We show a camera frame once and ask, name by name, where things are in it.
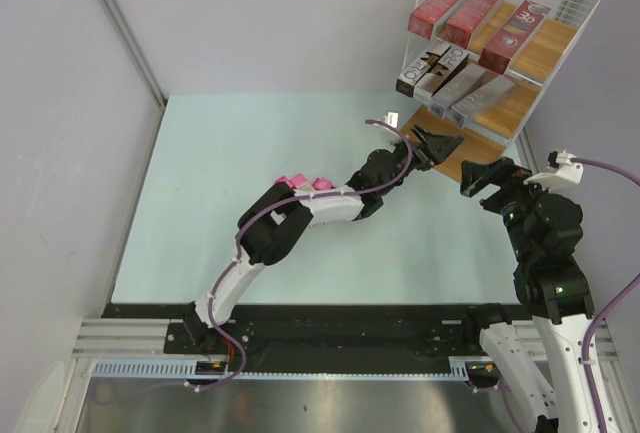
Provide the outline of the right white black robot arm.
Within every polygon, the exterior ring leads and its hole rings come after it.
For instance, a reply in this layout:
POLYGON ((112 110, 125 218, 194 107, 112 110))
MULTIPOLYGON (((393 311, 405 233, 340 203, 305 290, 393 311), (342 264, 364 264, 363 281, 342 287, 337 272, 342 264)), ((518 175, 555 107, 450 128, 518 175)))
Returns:
POLYGON ((488 185, 497 191, 481 200, 501 216, 517 261, 513 274, 520 304, 531 316, 551 375, 544 376, 521 344, 518 330, 497 303, 471 309, 461 329, 463 346, 487 353, 524 418, 526 432, 618 432, 597 355, 597 319, 586 276, 575 261, 583 237, 583 212, 559 194, 577 185, 584 169, 566 152, 550 155, 538 174, 507 157, 461 164, 460 192, 472 197, 488 185))

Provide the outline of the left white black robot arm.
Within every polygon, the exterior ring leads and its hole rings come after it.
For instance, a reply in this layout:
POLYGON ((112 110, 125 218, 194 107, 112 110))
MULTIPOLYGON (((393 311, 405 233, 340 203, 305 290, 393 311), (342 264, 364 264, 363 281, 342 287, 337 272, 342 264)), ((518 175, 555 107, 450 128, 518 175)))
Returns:
POLYGON ((183 322, 186 340, 197 351, 214 350, 226 334, 221 326, 248 286, 266 267, 282 261, 303 234, 318 224, 358 221, 383 206, 383 197, 414 171, 429 171, 445 162, 463 143, 459 135, 412 129, 416 139, 381 120, 368 119, 398 137, 392 149, 372 151, 343 185, 310 182, 298 175, 276 182, 241 216, 235 253, 228 266, 200 299, 189 304, 183 322))

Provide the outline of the pink toothpaste box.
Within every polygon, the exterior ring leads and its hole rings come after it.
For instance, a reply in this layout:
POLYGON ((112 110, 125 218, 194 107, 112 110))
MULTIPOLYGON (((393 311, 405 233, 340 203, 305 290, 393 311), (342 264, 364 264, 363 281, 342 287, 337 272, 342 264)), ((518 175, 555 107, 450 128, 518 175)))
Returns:
POLYGON ((303 175, 296 174, 290 178, 291 185, 300 191, 310 192, 314 190, 312 183, 303 175))
POLYGON ((326 191, 335 188, 334 184, 330 180, 322 177, 316 178, 312 183, 312 187, 316 191, 326 191))
POLYGON ((286 184, 291 189, 295 189, 296 188, 296 186, 293 183, 293 181, 290 178, 286 177, 286 176, 281 176, 281 177, 279 177, 279 178, 274 180, 274 184, 278 184, 278 183, 286 184))

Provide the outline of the silver O toothpaste box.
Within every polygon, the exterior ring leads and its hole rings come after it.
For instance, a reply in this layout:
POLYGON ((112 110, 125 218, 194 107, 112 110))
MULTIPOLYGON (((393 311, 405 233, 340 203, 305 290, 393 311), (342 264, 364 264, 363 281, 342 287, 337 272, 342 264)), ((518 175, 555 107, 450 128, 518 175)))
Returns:
POLYGON ((427 104, 469 61, 469 51, 457 45, 451 46, 414 87, 413 97, 427 104))

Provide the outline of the plain silver toothpaste box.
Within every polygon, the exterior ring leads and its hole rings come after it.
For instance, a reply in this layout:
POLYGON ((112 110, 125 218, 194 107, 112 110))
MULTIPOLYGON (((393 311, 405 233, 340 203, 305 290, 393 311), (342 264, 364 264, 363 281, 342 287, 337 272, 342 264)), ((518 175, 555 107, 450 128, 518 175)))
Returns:
POLYGON ((448 83, 431 97, 428 109, 444 118, 451 107, 473 92, 481 83, 487 70, 475 63, 467 64, 448 83))

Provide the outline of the silver WR toothpaste box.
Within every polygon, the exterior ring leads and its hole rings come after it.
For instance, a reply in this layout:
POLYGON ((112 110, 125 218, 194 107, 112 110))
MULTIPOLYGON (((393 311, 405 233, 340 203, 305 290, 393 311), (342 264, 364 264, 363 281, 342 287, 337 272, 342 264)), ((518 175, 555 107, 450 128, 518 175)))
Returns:
POLYGON ((405 66, 396 80, 396 91, 409 98, 414 96, 415 86, 440 58, 450 49, 448 42, 433 40, 407 66, 405 66))

